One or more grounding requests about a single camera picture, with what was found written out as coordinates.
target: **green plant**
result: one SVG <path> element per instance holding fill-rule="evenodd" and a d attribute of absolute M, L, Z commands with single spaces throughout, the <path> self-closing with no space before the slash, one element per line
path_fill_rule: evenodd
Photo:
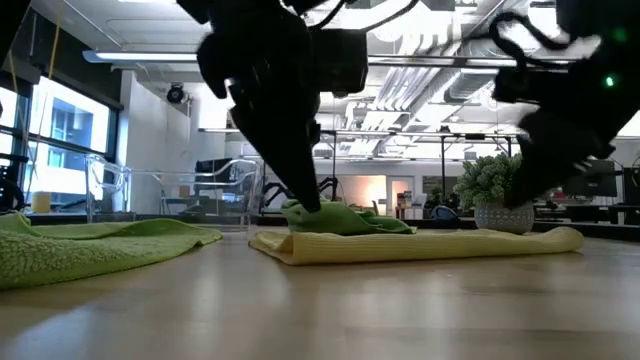
<path fill-rule="evenodd" d="M 433 197 L 434 200 L 437 200 L 439 204 L 442 198 L 442 186 L 440 185 L 434 186 L 431 189 L 431 196 Z"/>
<path fill-rule="evenodd" d="M 475 163 L 465 161 L 464 174 L 458 178 L 454 191 L 460 195 L 465 208 L 487 203 L 502 204 L 521 162 L 520 155 L 510 158 L 505 154 L 480 157 Z"/>

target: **green led light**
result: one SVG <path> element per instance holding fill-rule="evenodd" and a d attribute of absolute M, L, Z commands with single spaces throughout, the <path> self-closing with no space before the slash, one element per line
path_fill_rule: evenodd
<path fill-rule="evenodd" d="M 607 76 L 604 79 L 604 84 L 605 84 L 606 87 L 611 88 L 611 87 L 614 87 L 616 85 L 616 80 L 613 78 L 613 76 Z"/>
<path fill-rule="evenodd" d="M 629 34 L 623 28 L 616 28 L 613 30 L 613 39 L 617 42 L 625 43 L 629 40 Z"/>

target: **doorway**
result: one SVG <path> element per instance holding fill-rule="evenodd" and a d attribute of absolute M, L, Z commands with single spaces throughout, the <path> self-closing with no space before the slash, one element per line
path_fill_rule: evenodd
<path fill-rule="evenodd" d="M 413 191 L 413 176 L 387 176 L 387 215 L 396 216 L 398 193 Z"/>

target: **security camera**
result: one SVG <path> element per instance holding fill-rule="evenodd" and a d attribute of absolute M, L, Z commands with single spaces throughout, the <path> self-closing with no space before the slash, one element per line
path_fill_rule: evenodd
<path fill-rule="evenodd" d="M 167 92 L 167 101 L 171 104 L 184 104 L 188 100 L 188 96 L 185 94 L 183 87 L 183 83 L 171 84 L 171 89 Z"/>

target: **crumpled green cloth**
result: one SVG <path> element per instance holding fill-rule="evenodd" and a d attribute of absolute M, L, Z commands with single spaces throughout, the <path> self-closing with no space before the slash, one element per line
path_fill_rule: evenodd
<path fill-rule="evenodd" d="M 175 220 L 31 226 L 0 216 L 0 289 L 44 285 L 140 267 L 222 239 Z"/>
<path fill-rule="evenodd" d="M 321 209 L 309 213 L 297 200 L 282 204 L 292 232 L 362 235 L 375 233 L 415 234 L 416 228 L 389 216 L 378 216 L 373 211 L 355 211 L 342 202 L 322 201 Z"/>

